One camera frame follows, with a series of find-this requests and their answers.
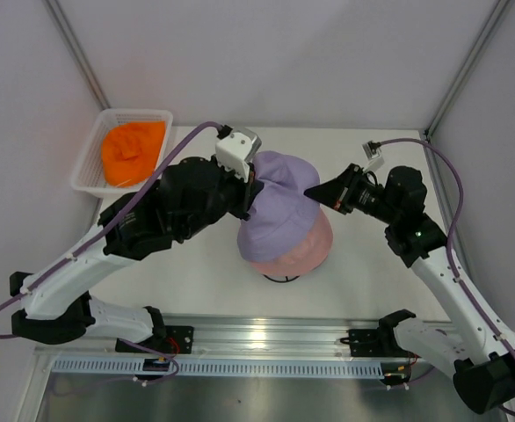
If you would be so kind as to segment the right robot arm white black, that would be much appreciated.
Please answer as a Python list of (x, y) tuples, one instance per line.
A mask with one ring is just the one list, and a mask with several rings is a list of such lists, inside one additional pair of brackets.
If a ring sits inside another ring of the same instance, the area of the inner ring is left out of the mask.
[(306, 196), (342, 215), (358, 210), (385, 223), (389, 248), (432, 292), (454, 325), (451, 338), (403, 309), (380, 320), (377, 345), (426, 360), (453, 381), (462, 402), (483, 414), (515, 398), (515, 332), (493, 311), (447, 248), (447, 237), (424, 211), (420, 171), (393, 168), (384, 185), (350, 164), (336, 178), (310, 187)]

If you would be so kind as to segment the purple bucket hat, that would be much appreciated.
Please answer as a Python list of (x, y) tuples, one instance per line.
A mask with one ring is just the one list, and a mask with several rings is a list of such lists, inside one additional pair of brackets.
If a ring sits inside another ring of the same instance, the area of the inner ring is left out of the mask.
[(263, 188), (241, 222), (237, 246), (244, 260), (262, 263), (290, 252), (313, 228), (320, 205), (304, 192), (320, 177), (309, 162), (274, 151), (256, 154), (253, 164)]

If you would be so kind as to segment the black wire hat stand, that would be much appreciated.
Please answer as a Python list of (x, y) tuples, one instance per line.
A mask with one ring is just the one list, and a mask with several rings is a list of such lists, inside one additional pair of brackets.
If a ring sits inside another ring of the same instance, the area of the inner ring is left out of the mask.
[(267, 280), (278, 284), (286, 284), (299, 279), (299, 276), (270, 276), (265, 274), (264, 277)]

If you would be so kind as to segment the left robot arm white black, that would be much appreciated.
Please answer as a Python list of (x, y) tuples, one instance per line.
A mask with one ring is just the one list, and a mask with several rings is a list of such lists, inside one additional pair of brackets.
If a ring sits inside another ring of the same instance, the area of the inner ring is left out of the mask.
[(23, 295), (11, 317), (12, 334), (46, 345), (113, 338), (119, 352), (136, 346), (151, 353), (170, 351), (174, 341), (159, 309), (103, 302), (91, 289), (193, 238), (225, 215), (249, 219), (250, 205), (263, 187), (256, 172), (239, 178), (215, 158), (188, 157), (167, 167), (145, 192), (126, 194), (105, 209), (55, 270), (10, 277), (11, 292)]

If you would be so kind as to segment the pink bucket hat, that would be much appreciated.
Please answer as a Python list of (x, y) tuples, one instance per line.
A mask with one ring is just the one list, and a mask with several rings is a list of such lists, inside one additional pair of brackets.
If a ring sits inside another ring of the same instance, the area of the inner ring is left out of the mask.
[(298, 225), (290, 222), (287, 229), (281, 229), (282, 236), (276, 234), (265, 236), (258, 246), (265, 246), (265, 252), (272, 255), (274, 246), (281, 246), (281, 253), (275, 252), (272, 258), (259, 257), (256, 246), (250, 240), (243, 240), (239, 230), (239, 250), (246, 247), (243, 259), (258, 273), (270, 276), (302, 276), (310, 273), (328, 257), (333, 245), (333, 232), (329, 219), (323, 211), (318, 215), (306, 232)]

